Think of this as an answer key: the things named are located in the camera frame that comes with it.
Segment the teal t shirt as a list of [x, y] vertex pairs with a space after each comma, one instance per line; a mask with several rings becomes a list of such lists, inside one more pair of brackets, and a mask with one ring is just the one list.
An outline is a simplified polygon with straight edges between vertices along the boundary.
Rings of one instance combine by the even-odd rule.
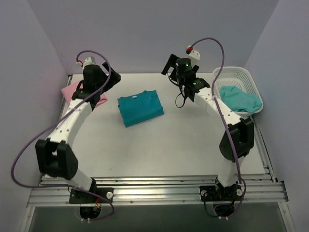
[[120, 97], [117, 101], [126, 128], [164, 114], [156, 90], [145, 90], [135, 95]]

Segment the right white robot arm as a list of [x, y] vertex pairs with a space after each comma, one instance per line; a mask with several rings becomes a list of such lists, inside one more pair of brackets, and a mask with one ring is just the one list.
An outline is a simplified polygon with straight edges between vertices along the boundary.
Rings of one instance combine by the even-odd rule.
[[226, 199], [232, 193], [231, 186], [241, 179], [241, 165], [254, 146], [254, 123], [243, 119], [223, 103], [203, 78], [197, 77], [199, 67], [192, 64], [192, 58], [180, 58], [171, 54], [162, 70], [175, 84], [184, 99], [203, 108], [210, 116], [224, 126], [219, 150], [224, 157], [223, 167], [217, 176], [218, 185], [214, 193], [219, 199]]

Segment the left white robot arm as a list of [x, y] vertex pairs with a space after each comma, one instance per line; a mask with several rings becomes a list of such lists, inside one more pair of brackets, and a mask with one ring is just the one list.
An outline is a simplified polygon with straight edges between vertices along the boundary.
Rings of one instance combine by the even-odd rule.
[[72, 94], [64, 120], [45, 139], [35, 144], [39, 170], [50, 177], [59, 177], [81, 189], [80, 197], [87, 203], [97, 198], [96, 183], [79, 169], [72, 145], [85, 119], [94, 111], [101, 95], [119, 83], [121, 75], [108, 62], [101, 66], [85, 61], [83, 79]]

